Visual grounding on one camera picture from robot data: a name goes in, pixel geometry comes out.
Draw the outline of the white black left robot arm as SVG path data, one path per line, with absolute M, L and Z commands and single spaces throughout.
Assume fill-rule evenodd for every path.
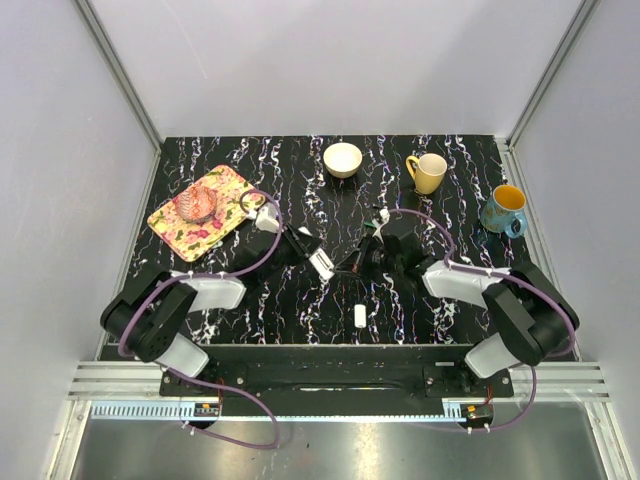
M 334 275 L 321 239 L 287 225 L 272 246 L 246 249 L 230 273 L 183 273 L 153 264 L 125 284 L 102 312 L 100 325 L 119 341 L 122 356 L 173 369 L 193 394 L 205 395 L 215 387 L 217 373 L 208 365 L 209 355 L 181 333 L 187 316 L 236 309 L 275 273 L 304 262 L 324 281 Z

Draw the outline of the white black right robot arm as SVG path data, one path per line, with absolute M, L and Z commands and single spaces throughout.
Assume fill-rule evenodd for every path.
M 389 275 L 420 293 L 486 310 L 497 332 L 471 348 L 454 373 L 456 387 L 468 396 L 480 394 L 501 370 L 516 364 L 535 367 L 571 351 L 580 326 L 567 300 L 534 263 L 465 266 L 427 254 L 413 234 L 370 231 L 334 272 L 365 281 Z

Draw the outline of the white remote control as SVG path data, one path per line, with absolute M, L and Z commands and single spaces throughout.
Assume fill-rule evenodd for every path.
M 300 227 L 298 230 L 311 234 L 306 227 Z M 329 281 L 334 276 L 334 264 L 321 246 L 308 258 L 308 261 L 323 281 Z

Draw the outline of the white remote battery cover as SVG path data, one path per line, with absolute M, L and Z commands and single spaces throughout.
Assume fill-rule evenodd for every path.
M 354 326 L 357 329 L 363 329 L 367 326 L 367 311 L 366 306 L 363 304 L 356 304 L 354 306 Z

